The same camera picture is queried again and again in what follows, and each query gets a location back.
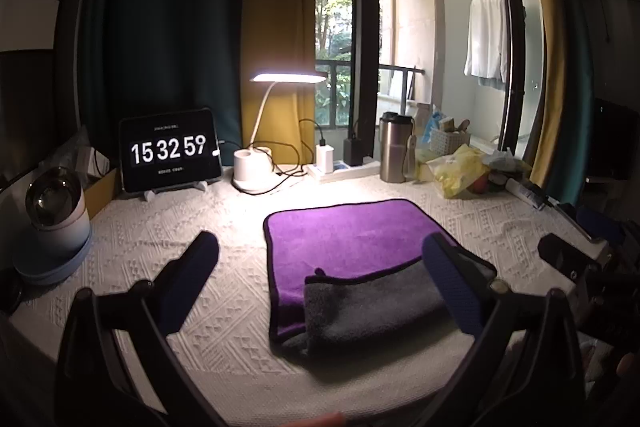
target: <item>desk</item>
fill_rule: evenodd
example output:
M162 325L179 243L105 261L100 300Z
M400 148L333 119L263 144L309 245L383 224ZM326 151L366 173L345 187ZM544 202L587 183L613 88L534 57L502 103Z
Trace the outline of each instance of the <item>desk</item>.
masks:
M206 194L186 189L158 194L150 203L112 201L92 222L92 250L81 268L46 295L23 303L11 324L55 360L78 289L125 291L137 279L152 279L200 230L210 230L220 241L220 261L182 330L168 339L197 386L230 425L266 427L334 410L357 419L432 395L446 383L472 340L449 323L421 338L399 339L387 352L363 353L333 367L302 367L275 357L267 335L270 304L262 221L268 214L406 198L464 247L493 263L514 290L530 293L572 287L538 257L538 240L546 233L558 234L593 258L603 248L588 243L554 210L538 212L506 192L444 200L433 184L386 184L370 176L318 185L304 177L290 178L271 194L249 196L236 191L229 177L227 171ZM143 397L160 409L141 377L129 339L120 341Z

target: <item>lamp arm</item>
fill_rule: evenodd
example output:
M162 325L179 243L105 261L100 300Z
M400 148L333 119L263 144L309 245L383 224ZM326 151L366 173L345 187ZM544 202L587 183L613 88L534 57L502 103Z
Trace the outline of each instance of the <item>lamp arm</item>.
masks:
M251 140L249 140L248 147L251 147L252 143L255 140L255 134L258 132L258 126L260 125L260 119L262 118L262 112L264 110L264 104L267 102L267 97L269 96L269 93L271 92L271 89L273 89L273 86L275 86L276 84L277 84L277 82L272 82L271 85L267 88L267 91L264 93L264 97L262 97L262 103L260 104L260 109L258 110L258 116L255 119L254 131L251 133Z

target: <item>purple towel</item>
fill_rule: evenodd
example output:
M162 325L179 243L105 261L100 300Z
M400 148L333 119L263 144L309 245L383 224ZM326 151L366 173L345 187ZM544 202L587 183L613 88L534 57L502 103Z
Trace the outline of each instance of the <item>purple towel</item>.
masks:
M305 278L318 273L354 279L422 255L422 241L440 232L408 200L285 210L264 220L271 295L270 339L282 343L305 330Z

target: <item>cardboard box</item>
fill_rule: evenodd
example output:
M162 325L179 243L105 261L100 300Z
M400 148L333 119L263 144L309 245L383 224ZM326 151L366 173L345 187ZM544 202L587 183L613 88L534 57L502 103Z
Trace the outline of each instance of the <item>cardboard box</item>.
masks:
M84 202L89 219L100 212L113 198L120 194L120 171L113 169L84 191Z

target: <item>woven basket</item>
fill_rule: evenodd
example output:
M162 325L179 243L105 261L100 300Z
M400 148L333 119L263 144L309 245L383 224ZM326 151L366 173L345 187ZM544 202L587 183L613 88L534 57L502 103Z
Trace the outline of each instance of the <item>woven basket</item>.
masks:
M436 154L453 154L462 144L469 145L471 135L468 132L444 132L431 129L430 149Z

